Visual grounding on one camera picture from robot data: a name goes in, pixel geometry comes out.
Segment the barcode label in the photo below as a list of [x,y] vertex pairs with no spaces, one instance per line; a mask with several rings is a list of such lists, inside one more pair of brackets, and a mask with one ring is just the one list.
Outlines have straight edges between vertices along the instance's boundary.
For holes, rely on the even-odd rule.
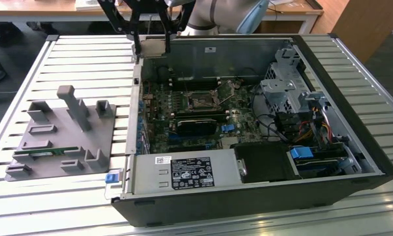
[[156,164],[171,164],[172,156],[158,156]]

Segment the wooden desk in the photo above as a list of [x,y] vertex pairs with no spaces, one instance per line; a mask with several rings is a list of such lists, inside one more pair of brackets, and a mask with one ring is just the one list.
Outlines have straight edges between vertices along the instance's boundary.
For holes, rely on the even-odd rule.
[[[107,21],[104,12],[98,10],[76,11],[76,0],[0,0],[0,22],[14,21]],[[127,6],[119,7],[123,16],[128,19],[131,9]],[[315,10],[306,0],[295,0],[294,4],[276,6],[278,13],[268,10],[263,18],[264,21],[302,21],[300,33],[310,33],[315,25],[318,16],[323,10]]]

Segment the metal table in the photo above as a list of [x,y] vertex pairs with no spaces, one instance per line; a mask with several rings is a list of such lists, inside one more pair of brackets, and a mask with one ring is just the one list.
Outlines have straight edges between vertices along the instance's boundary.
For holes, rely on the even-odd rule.
[[[393,98],[339,39],[304,39],[393,161]],[[52,107],[64,106],[56,97],[60,85],[74,85],[87,105],[100,99],[118,105],[111,168],[124,166],[131,55],[131,42],[122,35],[62,36],[46,42],[0,123],[0,235],[393,235],[393,181],[332,206],[154,228],[130,226],[112,208],[104,197],[106,174],[6,182],[4,170],[28,125],[28,105],[47,100]]]

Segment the blue connector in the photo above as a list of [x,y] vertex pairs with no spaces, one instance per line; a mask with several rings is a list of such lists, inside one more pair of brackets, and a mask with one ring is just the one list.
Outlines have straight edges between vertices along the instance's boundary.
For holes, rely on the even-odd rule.
[[310,147],[295,147],[291,151],[291,156],[294,159],[304,159],[304,158],[312,158],[314,153]]
[[107,173],[106,183],[118,183],[119,182],[119,173]]
[[234,125],[234,124],[223,125],[223,126],[222,126],[222,131],[223,131],[223,132],[230,132],[230,131],[232,131],[232,130],[235,130],[235,125]]

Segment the robotic arm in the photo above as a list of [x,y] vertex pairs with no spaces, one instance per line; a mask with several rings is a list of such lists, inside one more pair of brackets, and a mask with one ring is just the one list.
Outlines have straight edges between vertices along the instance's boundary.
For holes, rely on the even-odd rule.
[[[127,21],[115,0],[99,0],[116,32],[127,34],[135,41],[135,54],[142,54],[139,37],[140,15],[159,14],[166,34],[166,52],[171,52],[171,39],[179,31],[184,35],[218,34],[218,26],[235,29],[238,33],[251,34],[259,26],[268,8],[268,0],[124,0],[132,10]],[[175,20],[168,8],[183,6]]]
[[[99,4],[108,16],[116,32],[127,34],[130,40],[135,41],[136,55],[142,54],[142,43],[139,37],[139,23],[142,14],[159,14],[166,33],[166,52],[171,52],[171,39],[178,31],[183,31],[191,17],[196,2],[194,0],[124,0],[132,10],[131,19],[127,21],[116,6],[115,0],[99,0]],[[171,19],[168,7],[183,5],[176,20]]]

